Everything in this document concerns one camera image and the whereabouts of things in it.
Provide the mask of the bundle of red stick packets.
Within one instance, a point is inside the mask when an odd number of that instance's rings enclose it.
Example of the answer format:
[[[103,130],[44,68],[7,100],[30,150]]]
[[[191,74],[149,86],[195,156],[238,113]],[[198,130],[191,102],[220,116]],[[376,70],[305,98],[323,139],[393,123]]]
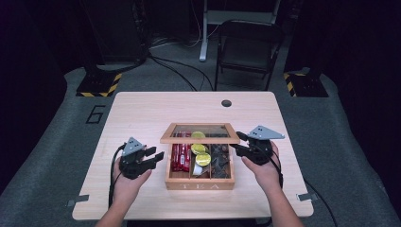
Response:
[[[173,144],[171,166],[173,171],[188,172],[191,164],[191,145]]]

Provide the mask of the black folding chair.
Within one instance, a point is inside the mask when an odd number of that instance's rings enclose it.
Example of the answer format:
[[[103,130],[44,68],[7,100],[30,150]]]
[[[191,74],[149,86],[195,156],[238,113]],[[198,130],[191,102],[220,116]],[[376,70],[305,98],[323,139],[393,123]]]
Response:
[[[261,74],[267,80],[267,91],[284,39],[276,24],[238,19],[223,22],[218,29],[214,90],[218,89],[218,76],[231,69]]]

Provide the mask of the wooden compartment box with lid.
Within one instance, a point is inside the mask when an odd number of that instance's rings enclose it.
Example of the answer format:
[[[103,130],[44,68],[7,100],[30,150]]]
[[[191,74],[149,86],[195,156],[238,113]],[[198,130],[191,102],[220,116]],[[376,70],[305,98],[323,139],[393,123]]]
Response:
[[[201,131],[205,138],[192,138],[193,131]],[[229,123],[171,123],[160,142],[168,144],[166,161],[166,188],[168,190],[232,190],[235,185],[235,168],[231,144],[238,144],[239,138]],[[207,153],[212,154],[214,144],[227,145],[230,156],[229,179],[212,177],[211,163],[208,166],[196,164],[196,155],[191,151],[191,164],[188,172],[173,171],[171,166],[173,144],[203,144]]]

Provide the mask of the person's right hand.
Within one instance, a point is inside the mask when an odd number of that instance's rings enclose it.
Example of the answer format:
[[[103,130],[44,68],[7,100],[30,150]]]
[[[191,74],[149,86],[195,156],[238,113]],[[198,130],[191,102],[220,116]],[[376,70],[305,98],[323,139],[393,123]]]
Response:
[[[262,166],[253,163],[247,157],[241,158],[244,165],[254,174],[256,181],[266,193],[282,189],[278,171],[278,169],[281,168],[279,150],[273,142],[270,143],[273,150],[271,160]]]

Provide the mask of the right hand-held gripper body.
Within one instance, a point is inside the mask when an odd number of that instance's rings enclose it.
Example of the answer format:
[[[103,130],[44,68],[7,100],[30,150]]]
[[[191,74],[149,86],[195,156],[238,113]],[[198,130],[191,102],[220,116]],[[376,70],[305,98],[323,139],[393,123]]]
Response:
[[[250,160],[260,166],[267,163],[273,154],[270,140],[284,138],[284,134],[265,126],[255,127],[248,133],[249,148],[252,154]]]

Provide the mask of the person's left hand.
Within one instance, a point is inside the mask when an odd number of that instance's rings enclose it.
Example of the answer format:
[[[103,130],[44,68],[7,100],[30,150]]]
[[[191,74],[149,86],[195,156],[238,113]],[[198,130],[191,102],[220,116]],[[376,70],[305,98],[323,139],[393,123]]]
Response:
[[[132,180],[126,178],[119,169],[120,159],[117,159],[113,167],[113,206],[130,208],[135,201],[141,186],[148,180],[152,170]]]

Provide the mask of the black base with hazard stripes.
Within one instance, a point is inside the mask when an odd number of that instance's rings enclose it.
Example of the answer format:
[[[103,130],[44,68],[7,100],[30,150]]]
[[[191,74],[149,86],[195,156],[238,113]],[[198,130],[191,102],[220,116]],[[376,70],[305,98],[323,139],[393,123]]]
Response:
[[[284,79],[291,96],[328,97],[328,93],[319,79],[313,79],[301,73],[285,73]]]
[[[121,74],[86,75],[77,88],[76,96],[112,96],[121,79]]]

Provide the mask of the white desk frame leg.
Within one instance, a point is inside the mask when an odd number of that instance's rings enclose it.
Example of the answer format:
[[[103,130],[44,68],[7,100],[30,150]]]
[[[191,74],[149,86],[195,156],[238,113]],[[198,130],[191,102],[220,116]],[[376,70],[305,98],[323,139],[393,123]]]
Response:
[[[203,0],[203,19],[202,19],[202,36],[199,60],[201,62],[207,59],[208,49],[208,26],[221,25],[223,22],[239,19],[249,20],[263,23],[274,24],[281,5],[281,0],[273,0],[274,8],[272,12],[256,12],[256,11],[235,11],[235,10],[211,10],[208,8],[208,0]]]

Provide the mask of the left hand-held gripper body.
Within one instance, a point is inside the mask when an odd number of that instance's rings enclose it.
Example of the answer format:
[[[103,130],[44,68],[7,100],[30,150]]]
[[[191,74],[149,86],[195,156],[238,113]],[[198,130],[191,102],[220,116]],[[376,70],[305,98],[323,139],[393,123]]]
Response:
[[[146,166],[142,164],[146,155],[146,146],[141,144],[135,138],[130,137],[123,148],[119,162],[119,169],[124,177],[134,180],[147,171]]]

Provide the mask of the pile of dark tea bags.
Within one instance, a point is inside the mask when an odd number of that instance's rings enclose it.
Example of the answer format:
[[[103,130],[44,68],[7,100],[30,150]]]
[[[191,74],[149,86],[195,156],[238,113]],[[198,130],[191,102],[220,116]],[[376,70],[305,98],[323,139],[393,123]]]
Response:
[[[215,179],[229,179],[230,175],[230,156],[227,145],[214,144],[211,149],[212,154],[212,177]]]

